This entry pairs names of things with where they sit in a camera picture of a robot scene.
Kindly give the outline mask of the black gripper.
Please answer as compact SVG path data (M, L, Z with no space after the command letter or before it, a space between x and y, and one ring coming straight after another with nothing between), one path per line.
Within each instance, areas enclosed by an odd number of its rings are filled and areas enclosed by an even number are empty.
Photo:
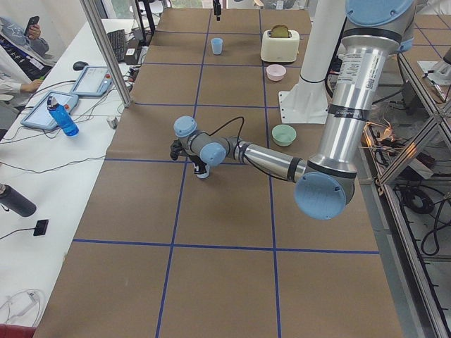
M194 173L201 174L202 170L205 169L206 163L201 160L198 155L189 154L184 148L180 140L174 140L171 144L170 157L173 161L178 160L179 156L188 157L194 166Z

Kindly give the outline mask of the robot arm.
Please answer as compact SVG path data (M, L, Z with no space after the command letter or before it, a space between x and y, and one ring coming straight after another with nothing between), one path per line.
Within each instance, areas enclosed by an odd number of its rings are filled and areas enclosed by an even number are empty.
M320 1L299 82L279 101L286 123L323 125L314 154L290 156L245 141L215 137L183 116L173 126L171 158L194 163L206 177L231 158L295 184L298 208L317 220L340 215L355 192L354 156L385 62L412 45L415 1Z

